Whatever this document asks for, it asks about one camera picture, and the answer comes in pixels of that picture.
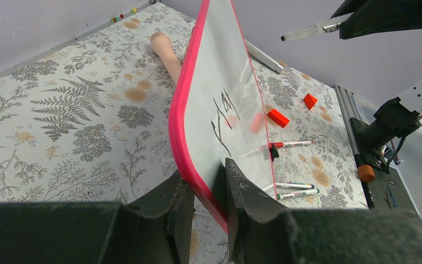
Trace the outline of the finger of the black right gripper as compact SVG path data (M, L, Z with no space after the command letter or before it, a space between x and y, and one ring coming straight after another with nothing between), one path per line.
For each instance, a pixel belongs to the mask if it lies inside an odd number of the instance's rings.
M343 40L370 34L422 29L422 0L344 1L331 16L352 15L341 25Z

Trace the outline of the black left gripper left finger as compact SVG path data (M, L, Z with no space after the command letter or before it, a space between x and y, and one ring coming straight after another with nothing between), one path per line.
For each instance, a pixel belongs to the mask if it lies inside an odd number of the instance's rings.
M193 204L178 172L127 205L0 203L0 263L188 263Z

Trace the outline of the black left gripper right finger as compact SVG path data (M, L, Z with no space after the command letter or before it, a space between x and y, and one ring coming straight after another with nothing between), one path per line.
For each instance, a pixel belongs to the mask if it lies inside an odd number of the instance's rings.
M422 263L422 220L407 210L292 210L225 161L234 263Z

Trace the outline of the black whiteboard marker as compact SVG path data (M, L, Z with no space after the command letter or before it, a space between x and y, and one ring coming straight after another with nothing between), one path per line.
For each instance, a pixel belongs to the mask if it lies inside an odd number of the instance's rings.
M347 21L352 16L352 14L353 13L348 13L309 25L302 29L293 30L286 35L282 35L281 41L298 40L319 34L338 31L342 24Z

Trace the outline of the pink framed whiteboard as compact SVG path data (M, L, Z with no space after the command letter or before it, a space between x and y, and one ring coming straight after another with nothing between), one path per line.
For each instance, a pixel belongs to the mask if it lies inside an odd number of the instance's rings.
M232 1L202 2L168 124L180 175L223 230L227 158L261 193L275 196L263 96Z

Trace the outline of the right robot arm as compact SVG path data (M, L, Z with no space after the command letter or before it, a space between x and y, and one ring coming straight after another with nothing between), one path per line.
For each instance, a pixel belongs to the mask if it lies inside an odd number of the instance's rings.
M422 1L344 1L333 18L349 14L340 26L343 40L360 36L422 29ZM422 117L422 78L397 97L385 102L370 125L351 118L358 156L365 163L383 162L380 149L393 138L405 138L420 126Z

